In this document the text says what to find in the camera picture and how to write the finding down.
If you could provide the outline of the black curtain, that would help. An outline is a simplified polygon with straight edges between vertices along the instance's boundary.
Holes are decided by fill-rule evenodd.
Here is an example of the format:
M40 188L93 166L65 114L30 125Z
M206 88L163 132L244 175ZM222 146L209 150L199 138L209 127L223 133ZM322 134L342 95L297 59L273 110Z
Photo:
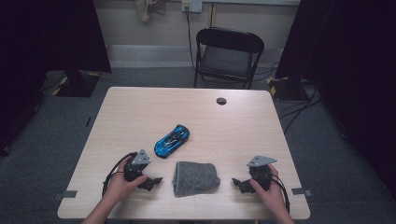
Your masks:
M93 0L0 0L0 156L53 70L111 71Z
M396 0L300 0L276 75L319 84L396 199Z

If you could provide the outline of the white wall socket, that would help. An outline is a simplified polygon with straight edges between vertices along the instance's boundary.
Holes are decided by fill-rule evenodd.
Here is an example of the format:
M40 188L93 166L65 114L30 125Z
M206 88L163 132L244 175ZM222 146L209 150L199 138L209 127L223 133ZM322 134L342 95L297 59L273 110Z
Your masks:
M181 9L185 12L201 13L203 10L202 0L182 0Z

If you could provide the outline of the person's left hand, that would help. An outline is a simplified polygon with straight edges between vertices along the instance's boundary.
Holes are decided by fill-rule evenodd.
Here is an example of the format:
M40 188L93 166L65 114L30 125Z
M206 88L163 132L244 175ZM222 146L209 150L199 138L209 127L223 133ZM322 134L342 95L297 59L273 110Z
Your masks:
M119 202L120 200L124 199L134 188L143 184L147 180L148 177L146 175L141 175L131 182L128 182L125 179L124 165L128 160L129 158L124 159L120 163L117 172L111 176L106 193L103 196L103 199L106 202Z

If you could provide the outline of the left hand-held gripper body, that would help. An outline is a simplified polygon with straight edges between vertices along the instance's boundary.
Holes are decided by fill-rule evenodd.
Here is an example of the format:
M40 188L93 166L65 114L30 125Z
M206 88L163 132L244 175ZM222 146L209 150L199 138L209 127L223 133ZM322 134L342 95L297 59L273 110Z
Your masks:
M143 170L151 163L145 149L131 154L131 158L124 165L124 177L132 182L142 175Z

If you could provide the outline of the black folding chair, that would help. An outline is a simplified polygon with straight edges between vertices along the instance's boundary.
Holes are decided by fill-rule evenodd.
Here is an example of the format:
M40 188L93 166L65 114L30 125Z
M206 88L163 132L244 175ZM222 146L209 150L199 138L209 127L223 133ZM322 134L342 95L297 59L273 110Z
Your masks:
M250 32L208 27L196 35L194 87L198 77L240 82L250 89L264 51L263 40Z

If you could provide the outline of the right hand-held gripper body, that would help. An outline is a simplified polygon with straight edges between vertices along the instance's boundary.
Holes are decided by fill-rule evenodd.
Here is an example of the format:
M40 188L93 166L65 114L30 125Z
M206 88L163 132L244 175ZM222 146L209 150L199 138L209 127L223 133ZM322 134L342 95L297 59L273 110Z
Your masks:
M257 181L264 190L270 188L273 173L269 165L274 162L277 162L277 159L255 155L247 163L251 178Z

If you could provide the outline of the blue toy car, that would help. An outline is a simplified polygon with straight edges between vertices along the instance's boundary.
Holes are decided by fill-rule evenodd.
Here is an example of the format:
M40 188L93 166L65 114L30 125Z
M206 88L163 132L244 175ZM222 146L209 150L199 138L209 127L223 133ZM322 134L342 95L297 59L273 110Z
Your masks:
M158 157L166 159L181 147L189 137L190 130L184 125L178 124L172 132L155 144L154 152Z

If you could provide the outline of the grey fuzzy pouch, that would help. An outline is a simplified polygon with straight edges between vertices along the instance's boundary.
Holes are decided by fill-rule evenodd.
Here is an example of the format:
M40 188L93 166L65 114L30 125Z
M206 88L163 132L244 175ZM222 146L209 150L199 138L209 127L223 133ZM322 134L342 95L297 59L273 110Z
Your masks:
M220 178L212 163L178 161L172 183L174 195L186 197L213 191L219 187Z

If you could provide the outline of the grey tape piece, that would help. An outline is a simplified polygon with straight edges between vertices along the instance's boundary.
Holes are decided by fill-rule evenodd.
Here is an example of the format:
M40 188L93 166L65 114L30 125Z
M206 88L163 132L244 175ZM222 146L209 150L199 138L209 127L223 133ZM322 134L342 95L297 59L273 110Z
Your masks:
M295 188L291 189L293 195L304 195L305 197L311 197L313 195L310 189Z
M55 201L61 201L63 198L75 198L77 196L76 190L65 190L63 192L55 193L53 199Z

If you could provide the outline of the thin wall conduit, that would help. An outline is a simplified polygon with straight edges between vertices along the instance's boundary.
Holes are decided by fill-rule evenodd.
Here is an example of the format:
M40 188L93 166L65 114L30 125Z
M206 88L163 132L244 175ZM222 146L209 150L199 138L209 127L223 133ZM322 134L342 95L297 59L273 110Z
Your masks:
M208 26L212 27L214 24L214 18L215 18L215 10L216 9L216 4L215 3L210 3L209 5L209 21L208 21Z

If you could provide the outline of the beige hanging cloth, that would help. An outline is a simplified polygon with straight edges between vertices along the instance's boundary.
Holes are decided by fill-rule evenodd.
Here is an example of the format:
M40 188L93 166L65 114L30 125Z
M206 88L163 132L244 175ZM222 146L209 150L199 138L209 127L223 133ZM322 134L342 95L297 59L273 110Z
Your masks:
M137 15L142 22L149 20L151 12L165 14L165 0L134 0L134 2Z

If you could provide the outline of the person's right hand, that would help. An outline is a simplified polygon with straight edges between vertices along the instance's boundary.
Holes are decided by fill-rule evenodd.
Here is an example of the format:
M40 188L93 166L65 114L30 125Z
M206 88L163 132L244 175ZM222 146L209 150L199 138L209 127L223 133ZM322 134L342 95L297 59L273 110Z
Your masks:
M282 210L287 210L283 190L280 184L277 182L276 176L278 175L277 169L269 164L268 167L273 174L273 180L268 190L262 188L262 186L254 179L250 179L250 185L255 189L256 193L260 196L262 203L266 208L272 212L280 212Z

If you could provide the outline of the black stand base yellow tape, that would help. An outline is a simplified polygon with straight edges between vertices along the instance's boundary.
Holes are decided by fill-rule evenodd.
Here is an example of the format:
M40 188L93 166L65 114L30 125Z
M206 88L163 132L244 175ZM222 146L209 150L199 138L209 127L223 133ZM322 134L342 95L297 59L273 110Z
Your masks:
M91 71L50 71L39 91L58 97L89 98L100 77L100 73Z
M279 101L306 101L308 95L300 81L288 77L267 78L269 92L275 100Z

